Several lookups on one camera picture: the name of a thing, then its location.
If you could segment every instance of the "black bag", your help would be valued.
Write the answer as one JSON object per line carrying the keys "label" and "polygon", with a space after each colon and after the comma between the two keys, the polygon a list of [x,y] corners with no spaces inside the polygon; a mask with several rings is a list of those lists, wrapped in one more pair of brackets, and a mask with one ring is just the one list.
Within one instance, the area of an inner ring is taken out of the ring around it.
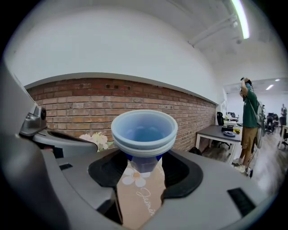
{"label": "black bag", "polygon": [[190,149],[189,153],[194,153],[196,155],[202,156],[201,151],[198,148],[196,148],[196,147],[193,147],[192,149]]}

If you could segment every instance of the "khaki shorts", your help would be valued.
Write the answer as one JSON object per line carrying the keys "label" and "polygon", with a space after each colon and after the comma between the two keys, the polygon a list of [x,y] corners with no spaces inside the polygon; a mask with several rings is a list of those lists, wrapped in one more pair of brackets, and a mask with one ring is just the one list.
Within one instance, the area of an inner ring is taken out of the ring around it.
{"label": "khaki shorts", "polygon": [[251,150],[258,128],[243,127],[241,145],[243,149]]}

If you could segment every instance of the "paper bag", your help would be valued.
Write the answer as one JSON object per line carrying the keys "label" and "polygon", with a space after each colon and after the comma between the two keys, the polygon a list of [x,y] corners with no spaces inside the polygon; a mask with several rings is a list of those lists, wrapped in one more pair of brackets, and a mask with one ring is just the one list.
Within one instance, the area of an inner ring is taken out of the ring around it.
{"label": "paper bag", "polygon": [[117,195],[123,218],[123,226],[139,229],[153,218],[161,207],[161,195],[165,190],[164,171],[160,160],[152,172],[139,173],[128,161],[117,184]]}

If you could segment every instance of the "sneaker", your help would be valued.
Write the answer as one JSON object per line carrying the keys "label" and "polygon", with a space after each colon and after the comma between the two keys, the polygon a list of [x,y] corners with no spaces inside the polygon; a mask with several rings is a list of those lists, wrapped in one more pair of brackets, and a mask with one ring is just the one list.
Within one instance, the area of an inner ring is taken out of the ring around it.
{"label": "sneaker", "polygon": [[241,159],[241,158],[236,158],[236,159],[234,159],[234,160],[232,161],[232,163],[234,163],[234,164],[242,164],[242,163],[243,163],[243,159]]}
{"label": "sneaker", "polygon": [[240,165],[238,167],[235,167],[236,170],[238,170],[240,173],[244,173],[246,171],[245,165]]}

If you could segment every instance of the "cup rim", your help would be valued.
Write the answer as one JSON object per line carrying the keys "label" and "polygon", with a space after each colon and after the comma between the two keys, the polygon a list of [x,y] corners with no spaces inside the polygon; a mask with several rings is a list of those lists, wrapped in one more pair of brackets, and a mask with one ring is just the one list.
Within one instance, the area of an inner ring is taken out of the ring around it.
{"label": "cup rim", "polygon": [[134,149],[124,146],[123,144],[119,143],[116,139],[115,139],[115,146],[128,155],[141,158],[150,158],[162,155],[168,150],[170,150],[174,145],[175,139],[176,136],[170,142],[156,149],[144,149],[144,150]]}
{"label": "cup rim", "polygon": [[[113,128],[114,125],[115,125],[115,122],[117,122],[117,120],[121,119],[122,117],[125,117],[129,114],[133,114],[133,113],[145,113],[145,112],[149,112],[149,113],[154,113],[154,114],[161,114],[165,117],[167,117],[170,121],[172,121],[172,123],[174,124],[174,129],[172,130],[172,132],[165,138],[162,138],[160,140],[156,140],[156,141],[152,141],[152,142],[137,142],[137,141],[132,141],[132,140],[129,140],[127,138],[124,138],[122,136],[120,136],[120,134],[118,134],[118,132]],[[112,130],[112,134],[115,136],[116,139],[119,139],[120,141],[122,142],[129,142],[131,143],[132,145],[138,145],[138,146],[154,146],[154,145],[157,145],[161,142],[166,142],[166,141],[169,141],[170,139],[172,139],[177,131],[178,131],[178,124],[177,122],[175,121],[175,119],[171,116],[169,116],[168,114],[166,113],[163,113],[163,112],[160,112],[160,111],[154,111],[154,110],[133,110],[133,111],[129,111],[129,112],[126,112],[126,113],[122,113],[121,115],[117,116],[112,124],[111,124],[111,130]]]}

